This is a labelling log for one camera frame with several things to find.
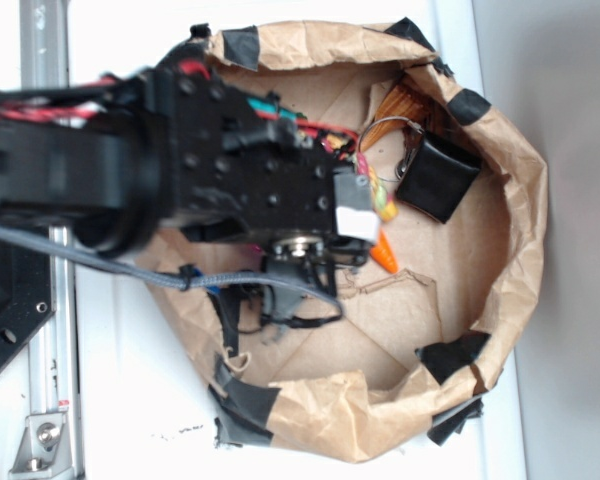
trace screw hole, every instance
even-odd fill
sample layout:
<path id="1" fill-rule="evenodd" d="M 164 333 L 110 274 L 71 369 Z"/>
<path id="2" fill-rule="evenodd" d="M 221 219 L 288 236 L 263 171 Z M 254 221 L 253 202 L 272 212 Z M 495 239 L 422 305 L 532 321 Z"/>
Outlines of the screw hole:
<path id="1" fill-rule="evenodd" d="M 11 345 L 15 344 L 18 341 L 18 337 L 16 337 L 16 334 L 8 328 L 3 328 L 2 330 L 0 330 L 0 336 L 5 342 L 10 343 Z"/>

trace gray wall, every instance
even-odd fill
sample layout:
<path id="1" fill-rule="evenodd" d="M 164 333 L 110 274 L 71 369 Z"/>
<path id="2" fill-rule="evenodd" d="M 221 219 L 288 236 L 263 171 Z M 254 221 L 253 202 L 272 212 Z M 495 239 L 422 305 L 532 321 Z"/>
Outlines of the gray wall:
<path id="1" fill-rule="evenodd" d="M 517 347 L 530 480 L 600 479 L 600 0 L 474 0 L 486 97 L 549 163 L 540 305 Z"/>

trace gray cable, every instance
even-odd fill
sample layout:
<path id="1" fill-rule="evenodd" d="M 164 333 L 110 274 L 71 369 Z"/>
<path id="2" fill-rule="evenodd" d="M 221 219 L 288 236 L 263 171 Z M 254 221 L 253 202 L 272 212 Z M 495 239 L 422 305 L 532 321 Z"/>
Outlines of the gray cable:
<path id="1" fill-rule="evenodd" d="M 33 250 L 45 255 L 64 258 L 65 260 L 69 260 L 79 265 L 84 265 L 86 267 L 115 275 L 128 275 L 142 280 L 143 282 L 163 288 L 185 290 L 187 288 L 206 288 L 218 285 L 244 284 L 259 284 L 269 285 L 272 287 L 288 288 L 290 290 L 296 290 L 306 295 L 310 295 L 318 300 L 333 305 L 338 309 L 339 314 L 343 313 L 342 304 L 337 298 L 306 284 L 294 282 L 287 278 L 277 277 L 267 273 L 221 273 L 217 275 L 207 275 L 203 277 L 186 279 L 175 274 L 153 272 L 151 270 L 138 268 L 134 265 L 108 260 L 90 252 L 52 242 L 48 238 L 31 232 L 5 227 L 2 225 L 0 225 L 0 241 Z"/>

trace white surface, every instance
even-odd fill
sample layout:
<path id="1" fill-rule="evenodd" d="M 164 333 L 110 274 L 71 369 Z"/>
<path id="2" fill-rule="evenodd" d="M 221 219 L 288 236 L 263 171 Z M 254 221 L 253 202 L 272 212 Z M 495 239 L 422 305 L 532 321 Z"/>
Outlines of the white surface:
<path id="1" fill-rule="evenodd" d="M 20 16 L 18 0 L 0 0 L 0 89 L 20 87 Z"/>
<path id="2" fill-rule="evenodd" d="M 479 90 L 470 7 L 469 1 L 412 1 L 396 13 L 395 2 L 389 1 L 374 2 L 373 8 L 352 8 L 317 1 L 194 5 L 184 0 L 74 0 L 72 81 L 92 81 L 105 71 L 126 75 L 154 65 L 187 38 L 189 26 L 196 23 L 208 22 L 218 30 L 289 19 L 393 23 L 408 16 L 434 46 L 448 47 L 443 58 L 460 83 Z M 440 32 L 437 26 L 443 23 L 445 32 Z M 485 397 L 483 419 L 468 422 L 462 435 L 453 435 L 443 448 L 421 436 L 357 466 L 276 449 L 216 449 L 214 412 L 207 394 L 144 285 L 80 269 L 77 286 L 85 461 L 91 480 L 183 478 L 197 476 L 203 469 L 222 472 L 220 478 L 246 471 L 256 472 L 259 478 L 279 478 L 283 472 L 320 478 L 333 474 L 525 478 L 511 362 L 496 390 Z"/>
<path id="3" fill-rule="evenodd" d="M 215 448 L 214 410 L 178 339 L 148 290 L 133 279 L 79 269 L 83 431 L 87 477 L 182 478 L 219 471 L 320 474 L 424 474 L 458 480 L 522 480 L 524 457 L 515 367 L 484 398 L 485 415 L 442 447 L 422 435 L 362 465 L 300 452 Z"/>
<path id="4" fill-rule="evenodd" d="M 487 98 L 547 159 L 540 305 L 517 348 L 531 480 L 600 479 L 600 0 L 475 0 Z"/>

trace cardboard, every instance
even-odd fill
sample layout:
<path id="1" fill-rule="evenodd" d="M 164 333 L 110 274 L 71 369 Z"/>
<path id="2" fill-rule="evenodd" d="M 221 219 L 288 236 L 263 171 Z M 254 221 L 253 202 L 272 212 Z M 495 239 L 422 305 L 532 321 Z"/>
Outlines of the cardboard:
<path id="1" fill-rule="evenodd" d="M 284 106 L 311 120 L 358 132 L 400 82 L 432 99 L 433 128 L 484 159 L 449 222 L 400 205 L 397 218 L 383 227 L 401 267 L 396 275 L 372 261 L 357 274 L 339 272 L 346 319 L 280 338 L 268 330 L 243 335 L 236 358 L 223 351 L 205 292 L 152 289 L 196 370 L 222 398 L 230 395 L 217 383 L 218 355 L 235 379 L 280 389 L 265 425 L 271 445 L 348 462 L 399 446 L 429 429 L 435 415 L 495 386 L 536 306 L 543 266 L 546 164 L 496 108 L 459 125 L 449 102 L 467 92 L 432 65 L 433 52 L 384 33 L 385 27 L 258 27 L 257 71 L 225 58 L 220 32 L 208 39 L 207 61 L 228 83 L 257 94 L 275 91 Z M 369 163 L 380 177 L 394 178 L 404 154 L 402 132 L 374 142 Z M 165 230 L 138 263 L 160 271 L 195 263 L 212 274 L 257 269 L 259 257 L 249 247 L 189 244 Z M 310 300 L 303 305 L 307 312 L 322 308 Z M 257 306 L 245 308 L 241 327 L 257 326 L 257 314 Z M 491 337 L 473 365 L 439 384 L 415 350 L 467 331 Z"/>

